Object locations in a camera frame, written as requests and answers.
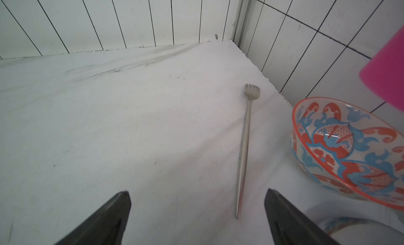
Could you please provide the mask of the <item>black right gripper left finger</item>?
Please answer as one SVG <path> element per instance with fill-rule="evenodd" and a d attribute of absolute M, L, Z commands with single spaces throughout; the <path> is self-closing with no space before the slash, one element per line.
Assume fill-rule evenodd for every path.
<path fill-rule="evenodd" d="M 58 245 L 120 245 L 131 209 L 128 191 L 111 197 Z"/>

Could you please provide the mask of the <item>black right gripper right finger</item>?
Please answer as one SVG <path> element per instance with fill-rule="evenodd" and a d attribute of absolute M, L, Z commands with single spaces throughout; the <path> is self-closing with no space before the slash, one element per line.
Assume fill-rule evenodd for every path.
<path fill-rule="evenodd" d="M 336 245 L 283 195 L 268 189 L 264 201 L 266 216 L 276 245 Z"/>

